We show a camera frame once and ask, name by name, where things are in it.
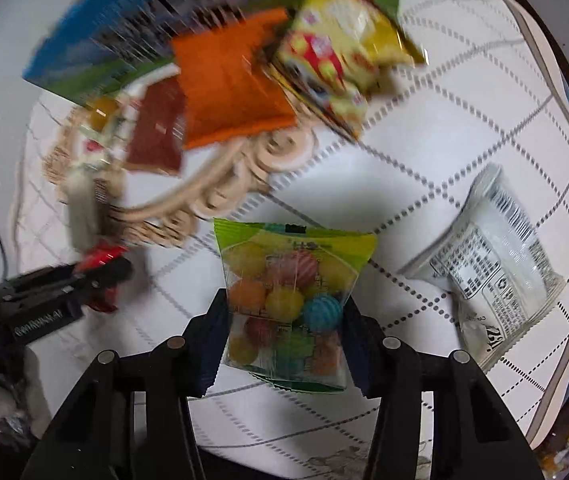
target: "white tablecloth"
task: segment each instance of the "white tablecloth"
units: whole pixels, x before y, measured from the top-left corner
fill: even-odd
[[[396,93],[373,101],[362,143],[346,144],[318,128],[313,160],[273,176],[271,193],[248,195],[229,217],[375,232],[378,249],[354,291],[360,310],[388,335],[447,355],[461,346],[452,298],[395,272],[445,232],[480,169],[501,164],[567,279],[551,313],[489,372],[535,445],[569,380],[569,105],[551,49],[516,7],[508,0],[401,0],[401,22],[428,51],[429,66],[394,72]],[[64,206],[41,173],[42,156],[70,109],[43,93],[25,134],[16,227],[21,271],[74,259]],[[214,151],[188,157],[205,160]],[[125,200],[155,196],[155,182],[129,178]],[[99,351],[150,350],[180,334],[224,286],[208,221],[199,222],[183,249],[149,246],[145,259],[151,285],[133,283],[116,314],[89,312],[33,345],[52,411]],[[333,396],[289,394],[223,366],[208,396],[190,408],[199,445],[230,460],[287,478],[359,478],[378,401],[354,387]],[[427,393],[421,478],[428,476],[432,435]]]

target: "orange snack wrapper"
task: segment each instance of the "orange snack wrapper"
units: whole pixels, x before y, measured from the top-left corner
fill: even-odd
[[[272,9],[172,41],[186,96],[186,150],[297,124],[284,92],[256,56],[288,19],[285,9]]]

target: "green candy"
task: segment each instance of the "green candy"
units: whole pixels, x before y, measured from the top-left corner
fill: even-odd
[[[313,355],[313,337],[305,330],[280,332],[276,341],[276,354],[293,359],[303,359]]]

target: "barcode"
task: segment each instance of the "barcode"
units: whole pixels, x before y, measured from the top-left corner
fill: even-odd
[[[504,191],[499,190],[491,198],[498,211],[504,215],[520,241],[524,242],[533,232],[533,226],[525,213]]]
[[[551,268],[551,263],[549,262],[549,258],[547,258],[547,253],[545,253],[545,250],[538,238],[536,238],[533,244],[529,247],[529,252],[533,258],[535,266],[540,272],[540,275],[543,277],[545,290],[547,291],[547,295],[549,295],[556,285],[557,277],[556,273],[553,272],[553,269]]]

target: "tablecloth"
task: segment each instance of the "tablecloth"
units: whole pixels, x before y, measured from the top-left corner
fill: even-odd
[[[545,436],[569,381],[569,104],[551,49],[510,0],[401,0],[400,21],[429,54],[426,68],[393,70],[391,94],[374,98],[357,144],[315,128],[317,148],[299,170],[271,176],[228,217],[374,232],[379,246],[354,290],[360,310],[388,335],[423,352],[462,346],[451,296],[397,270],[431,245],[463,206],[474,176],[501,164],[533,219],[554,268],[567,280],[551,313],[488,377],[530,443]],[[42,176],[42,158],[71,110],[44,92],[24,135],[13,226],[20,270],[76,255],[64,206]],[[191,167],[215,153],[189,153]],[[143,202],[180,179],[128,177],[125,201]],[[134,280],[112,316],[85,319],[32,345],[54,412],[103,349],[148,351],[180,334],[224,286],[209,219],[183,248],[148,246],[135,255],[149,280]],[[144,408],[144,396],[136,403]],[[222,366],[189,406],[198,444],[286,478],[360,478],[379,402],[353,386],[339,395],[276,390]],[[427,478],[433,396],[423,394],[418,478]]]

